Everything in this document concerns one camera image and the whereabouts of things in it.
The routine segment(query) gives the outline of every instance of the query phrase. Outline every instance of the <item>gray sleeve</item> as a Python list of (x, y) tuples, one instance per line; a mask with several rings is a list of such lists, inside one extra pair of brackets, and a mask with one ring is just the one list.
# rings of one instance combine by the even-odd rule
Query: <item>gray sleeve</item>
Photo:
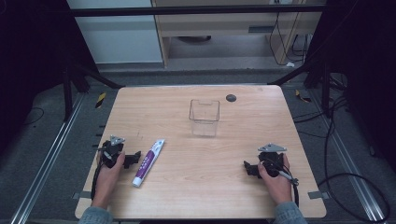
[(275, 219), (277, 224), (306, 223), (303, 214), (294, 202), (279, 204), (275, 210)]
[(113, 216), (100, 207), (89, 207), (82, 214), (78, 224), (110, 224), (113, 221)]

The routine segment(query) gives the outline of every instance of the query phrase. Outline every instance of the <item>transparent box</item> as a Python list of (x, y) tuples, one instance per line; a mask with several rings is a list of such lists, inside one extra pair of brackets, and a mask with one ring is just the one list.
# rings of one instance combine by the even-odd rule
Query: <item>transparent box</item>
[(219, 123), (220, 102), (191, 100), (191, 131), (196, 135), (215, 136)]

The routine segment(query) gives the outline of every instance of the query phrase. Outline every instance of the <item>hand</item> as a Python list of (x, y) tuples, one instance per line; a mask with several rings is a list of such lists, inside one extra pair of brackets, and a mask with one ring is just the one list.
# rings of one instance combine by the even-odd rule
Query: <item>hand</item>
[[(289, 169), (290, 165), (286, 154), (283, 155), (283, 164)], [(271, 177), (267, 174), (265, 167), (261, 163), (259, 163), (258, 168), (260, 176), (262, 177), (265, 186), (267, 186), (268, 192), (270, 193), (271, 198), (275, 201), (276, 205), (284, 202), (291, 202), (290, 181), (282, 175)]]
[(102, 166), (99, 176), (96, 180), (96, 191), (91, 206), (107, 209), (111, 193), (116, 187), (116, 183), (119, 179), (120, 170), (124, 161), (125, 152), (121, 152), (121, 154), (117, 157), (116, 164), (111, 169), (106, 165)]

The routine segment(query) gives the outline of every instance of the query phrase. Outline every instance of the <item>tube cap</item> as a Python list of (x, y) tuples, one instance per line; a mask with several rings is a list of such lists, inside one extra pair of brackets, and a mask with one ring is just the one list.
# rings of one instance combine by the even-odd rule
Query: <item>tube cap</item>
[(134, 185), (134, 187), (139, 188), (140, 185), (142, 184), (142, 179), (140, 179), (139, 177), (135, 177), (134, 181), (132, 182), (132, 184)]

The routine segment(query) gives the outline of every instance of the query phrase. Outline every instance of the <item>toothpaste tube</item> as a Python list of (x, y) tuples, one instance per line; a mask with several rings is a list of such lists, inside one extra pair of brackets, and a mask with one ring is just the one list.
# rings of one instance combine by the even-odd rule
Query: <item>toothpaste tube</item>
[(160, 151), (163, 148), (163, 142), (165, 139), (158, 139), (154, 145), (152, 145), (151, 150), (146, 155), (145, 159), (143, 159), (142, 164), (140, 165), (139, 170), (134, 177), (134, 181), (132, 184), (134, 187), (139, 188), (143, 182), (143, 179), (146, 177), (149, 169), (151, 169), (152, 164), (157, 160), (160, 155)]

